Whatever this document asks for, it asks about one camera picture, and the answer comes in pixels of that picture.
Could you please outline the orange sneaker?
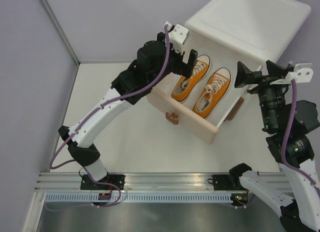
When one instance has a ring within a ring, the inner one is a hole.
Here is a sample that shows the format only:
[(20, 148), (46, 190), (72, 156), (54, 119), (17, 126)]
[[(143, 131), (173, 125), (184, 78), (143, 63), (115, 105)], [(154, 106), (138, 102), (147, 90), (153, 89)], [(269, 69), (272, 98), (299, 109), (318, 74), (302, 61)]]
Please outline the orange sneaker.
[(206, 54), (197, 57), (197, 62), (192, 70), (190, 78), (181, 76), (171, 92), (171, 97), (179, 103), (184, 103), (190, 96), (195, 86), (207, 75), (211, 65), (211, 59)]
[(206, 119), (228, 92), (231, 79), (232, 74), (229, 69), (221, 67), (216, 70), (208, 79), (192, 111), (203, 119)]

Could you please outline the bear head drawer knob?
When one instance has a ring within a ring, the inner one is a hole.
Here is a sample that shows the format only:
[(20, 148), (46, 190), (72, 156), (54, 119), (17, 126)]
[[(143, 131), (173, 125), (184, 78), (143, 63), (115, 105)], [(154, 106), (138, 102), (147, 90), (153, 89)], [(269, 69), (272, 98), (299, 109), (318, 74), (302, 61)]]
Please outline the bear head drawer knob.
[(172, 112), (172, 113), (166, 112), (165, 118), (173, 125), (179, 124), (178, 115), (175, 114), (174, 112)]

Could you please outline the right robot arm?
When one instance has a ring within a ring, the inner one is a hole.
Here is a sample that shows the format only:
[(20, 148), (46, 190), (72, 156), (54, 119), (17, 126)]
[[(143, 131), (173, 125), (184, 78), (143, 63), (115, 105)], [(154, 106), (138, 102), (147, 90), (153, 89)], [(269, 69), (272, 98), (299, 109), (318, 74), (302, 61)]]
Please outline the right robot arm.
[(320, 229), (320, 182), (315, 154), (307, 134), (320, 126), (315, 103), (297, 99), (297, 85), (313, 77), (312, 64), (290, 62), (286, 67), (266, 62), (267, 74), (237, 64), (234, 86), (256, 94), (263, 120), (263, 131), (271, 155), (285, 174), (293, 196), (262, 180), (250, 166), (241, 163), (229, 170), (228, 184), (245, 189), (278, 216), (287, 232), (317, 232)]

